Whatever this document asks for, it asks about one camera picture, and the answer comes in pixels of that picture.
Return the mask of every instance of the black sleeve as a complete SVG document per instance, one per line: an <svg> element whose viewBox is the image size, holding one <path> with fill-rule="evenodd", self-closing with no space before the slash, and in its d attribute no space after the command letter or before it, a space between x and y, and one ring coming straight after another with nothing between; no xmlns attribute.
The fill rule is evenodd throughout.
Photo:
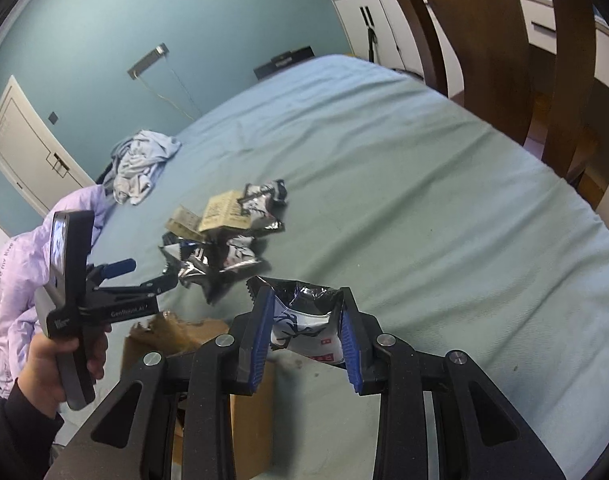
<svg viewBox="0 0 609 480"><path fill-rule="evenodd" d="M9 399L0 400L0 478L42 478L49 453L64 421L40 413L13 385Z"/></svg>

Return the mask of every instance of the mattress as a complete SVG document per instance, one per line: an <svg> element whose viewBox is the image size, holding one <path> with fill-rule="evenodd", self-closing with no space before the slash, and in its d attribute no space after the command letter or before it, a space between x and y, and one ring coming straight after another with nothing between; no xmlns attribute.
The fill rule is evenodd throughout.
<svg viewBox="0 0 609 480"><path fill-rule="evenodd" d="M94 263L137 260L114 283L161 272L176 206L200 212L214 194L284 178L286 230L266 238L259 273L350 286L417 350L466 351L568 479L591 468L609 442L609 232L564 180L423 84L344 56L265 80L178 137L152 194L118 206L95 245ZM251 301L238 283L214 305L192 286L160 306L231 320ZM131 324L110 335L98 400L118 381ZM371 478L379 398L354 394L342 369L270 357L275 466L261 478ZM64 416L79 425L91 410ZM432 478L436 464L434 443Z"/></svg>

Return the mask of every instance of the phone screen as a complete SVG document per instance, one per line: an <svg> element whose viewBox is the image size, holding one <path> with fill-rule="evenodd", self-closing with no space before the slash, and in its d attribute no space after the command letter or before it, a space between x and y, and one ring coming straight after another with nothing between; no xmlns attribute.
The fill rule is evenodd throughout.
<svg viewBox="0 0 609 480"><path fill-rule="evenodd" d="M56 218L51 231L51 264L64 274L64 241L66 240L66 220Z"/></svg>

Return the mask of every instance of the person's arm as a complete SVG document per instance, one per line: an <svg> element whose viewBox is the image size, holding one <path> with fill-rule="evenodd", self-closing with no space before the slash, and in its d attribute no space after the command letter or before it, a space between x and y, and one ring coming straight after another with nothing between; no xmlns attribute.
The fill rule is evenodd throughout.
<svg viewBox="0 0 609 480"><path fill-rule="evenodd" d="M66 400L56 354L72 352L77 347L77 339L51 340L42 334L35 336L27 364L9 399L0 400L0 458L4 461L2 464L8 464L10 478L42 478L46 474L50 447L63 424L57 409ZM106 350L107 337L102 336L96 341L88 362L89 371L97 380L104 376Z"/></svg>

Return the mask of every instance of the blue rubber grip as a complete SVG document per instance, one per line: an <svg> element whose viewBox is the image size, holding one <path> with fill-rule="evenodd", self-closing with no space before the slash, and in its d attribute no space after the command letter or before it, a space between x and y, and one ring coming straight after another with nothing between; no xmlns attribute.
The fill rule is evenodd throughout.
<svg viewBox="0 0 609 480"><path fill-rule="evenodd" d="M258 326L253 348L251 350L251 366L249 367L249 386L252 392L256 392L262 381L265 362L267 362L268 346L271 342L271 329L273 327L273 312L276 304L276 293L271 289L267 293L267 299L262 310L262 318Z"/></svg>
<svg viewBox="0 0 609 480"><path fill-rule="evenodd" d="M133 258L122 260L114 264L108 264L102 269L102 278L110 280L111 278L117 278L123 274L128 274L136 270L136 261Z"/></svg>
<svg viewBox="0 0 609 480"><path fill-rule="evenodd" d="M341 325L342 354L347 367L347 375L349 376L349 382L353 384L354 391L359 394L362 391L363 383L360 373L360 353L358 352L356 334L353 332L349 314L345 310L342 311Z"/></svg>

